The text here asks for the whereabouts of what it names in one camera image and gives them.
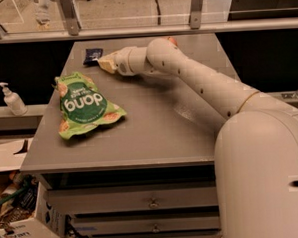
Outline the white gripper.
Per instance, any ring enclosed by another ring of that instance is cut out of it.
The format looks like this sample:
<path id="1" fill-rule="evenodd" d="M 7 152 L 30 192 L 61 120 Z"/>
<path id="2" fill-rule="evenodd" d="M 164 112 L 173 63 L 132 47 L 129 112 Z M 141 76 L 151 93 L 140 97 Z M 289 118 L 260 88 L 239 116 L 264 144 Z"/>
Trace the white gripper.
<path id="1" fill-rule="evenodd" d="M 106 72 L 123 76 L 134 76 L 129 64 L 129 56 L 133 47 L 124 47 L 117 52 L 110 53 L 98 59 L 98 65 Z"/>

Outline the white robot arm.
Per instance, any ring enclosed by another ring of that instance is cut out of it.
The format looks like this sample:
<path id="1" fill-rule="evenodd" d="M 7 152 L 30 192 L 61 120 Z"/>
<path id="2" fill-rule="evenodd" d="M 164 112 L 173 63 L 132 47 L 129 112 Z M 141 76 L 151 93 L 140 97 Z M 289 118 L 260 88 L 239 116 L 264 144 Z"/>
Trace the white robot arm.
<path id="1" fill-rule="evenodd" d="M 222 238 L 298 238 L 298 108 L 192 60 L 165 38 L 98 64 L 123 76 L 179 77 L 225 118 L 214 155 Z"/>

